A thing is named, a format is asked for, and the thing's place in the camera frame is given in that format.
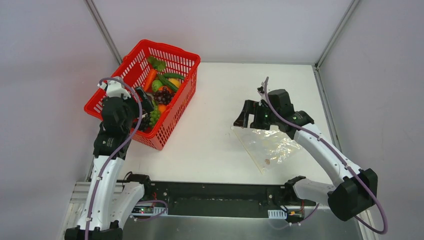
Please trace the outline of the black grape bunch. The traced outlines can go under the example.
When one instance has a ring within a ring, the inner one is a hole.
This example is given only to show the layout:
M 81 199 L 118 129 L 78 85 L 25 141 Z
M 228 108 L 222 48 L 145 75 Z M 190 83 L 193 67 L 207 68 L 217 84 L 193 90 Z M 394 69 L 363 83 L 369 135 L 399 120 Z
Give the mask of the black grape bunch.
M 151 117 L 149 114 L 142 116 L 141 122 L 139 124 L 138 130 L 141 132 L 146 131 L 150 127 Z

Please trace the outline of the green grape bunch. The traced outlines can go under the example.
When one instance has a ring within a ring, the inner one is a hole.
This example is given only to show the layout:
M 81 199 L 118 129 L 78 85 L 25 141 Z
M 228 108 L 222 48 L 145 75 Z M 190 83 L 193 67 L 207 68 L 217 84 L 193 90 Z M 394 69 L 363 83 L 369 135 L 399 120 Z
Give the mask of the green grape bunch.
M 149 126 L 153 129 L 160 119 L 162 113 L 161 111 L 155 107 L 153 111 L 149 114 Z

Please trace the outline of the clear zip top bag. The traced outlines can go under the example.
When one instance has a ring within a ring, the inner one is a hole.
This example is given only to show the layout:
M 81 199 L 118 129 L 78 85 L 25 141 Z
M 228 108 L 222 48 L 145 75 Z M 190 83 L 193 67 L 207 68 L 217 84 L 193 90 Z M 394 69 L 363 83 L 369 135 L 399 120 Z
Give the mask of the clear zip top bag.
M 261 174 L 282 165 L 303 149 L 275 127 L 262 130 L 233 126 L 231 129 Z

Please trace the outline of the red plastic basket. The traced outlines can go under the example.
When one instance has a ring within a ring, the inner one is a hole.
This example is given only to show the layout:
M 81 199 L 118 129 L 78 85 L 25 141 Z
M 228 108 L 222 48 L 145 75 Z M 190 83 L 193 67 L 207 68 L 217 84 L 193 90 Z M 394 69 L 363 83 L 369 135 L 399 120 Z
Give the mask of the red plastic basket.
M 134 90 L 136 87 L 143 88 L 148 72 L 153 69 L 147 61 L 149 56 L 166 62 L 166 69 L 162 72 L 157 71 L 157 75 L 177 73 L 184 76 L 184 79 L 179 79 L 181 86 L 174 92 L 175 96 L 154 128 L 149 127 L 146 131 L 137 130 L 131 139 L 161 150 L 196 91 L 197 68 L 201 58 L 197 54 L 172 45 L 143 39 L 123 58 L 122 64 L 111 77 L 121 77 Z M 152 88 L 150 87 L 146 93 L 151 97 L 154 108 L 157 107 L 159 104 L 154 99 Z M 100 119 L 101 122 L 102 100 L 105 97 L 106 92 L 99 88 L 98 82 L 98 90 L 84 106 L 86 113 Z

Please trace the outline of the dark red grape bunch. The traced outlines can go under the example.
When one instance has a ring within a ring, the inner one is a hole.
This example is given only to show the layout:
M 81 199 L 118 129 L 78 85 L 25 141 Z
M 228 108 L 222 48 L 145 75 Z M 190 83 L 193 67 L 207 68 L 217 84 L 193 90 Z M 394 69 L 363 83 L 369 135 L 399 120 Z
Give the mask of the dark red grape bunch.
M 160 87 L 154 94 L 154 100 L 158 104 L 168 105 L 174 98 L 175 93 L 166 86 Z

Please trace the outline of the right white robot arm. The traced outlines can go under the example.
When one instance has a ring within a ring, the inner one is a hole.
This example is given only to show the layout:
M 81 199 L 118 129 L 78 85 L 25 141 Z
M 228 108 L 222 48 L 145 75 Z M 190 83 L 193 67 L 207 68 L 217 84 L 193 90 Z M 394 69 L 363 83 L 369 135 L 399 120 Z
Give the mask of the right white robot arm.
M 260 101 L 246 100 L 233 126 L 269 130 L 271 126 L 300 144 L 324 169 L 331 184 L 311 181 L 304 176 L 289 180 L 284 200 L 296 205 L 303 199 L 329 206 L 340 220 L 347 221 L 372 206 L 381 208 L 377 199 L 378 176 L 362 169 L 327 142 L 314 120 L 305 111 L 295 111 L 285 89 L 265 93 L 259 87 Z

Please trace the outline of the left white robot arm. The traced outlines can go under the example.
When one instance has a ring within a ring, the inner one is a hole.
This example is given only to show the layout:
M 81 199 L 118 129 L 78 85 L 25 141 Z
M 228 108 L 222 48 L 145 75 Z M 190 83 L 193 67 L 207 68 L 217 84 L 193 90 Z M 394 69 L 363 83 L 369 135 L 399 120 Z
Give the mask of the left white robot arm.
M 140 96 L 121 77 L 102 78 L 98 86 L 106 96 L 94 141 L 90 186 L 76 226 L 65 231 L 66 240 L 121 240 L 136 203 L 147 202 L 153 195 L 149 185 L 136 180 L 126 183 L 113 201 L 127 150 L 144 115 Z

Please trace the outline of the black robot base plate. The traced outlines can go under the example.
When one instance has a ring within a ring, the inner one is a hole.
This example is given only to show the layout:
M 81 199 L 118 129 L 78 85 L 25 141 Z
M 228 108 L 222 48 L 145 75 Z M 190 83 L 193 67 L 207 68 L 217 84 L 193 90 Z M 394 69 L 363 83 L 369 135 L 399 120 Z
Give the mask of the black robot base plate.
M 135 217 L 163 216 L 280 218 L 284 211 L 302 217 L 311 200 L 301 200 L 283 185 L 223 184 L 153 181 L 140 203 Z

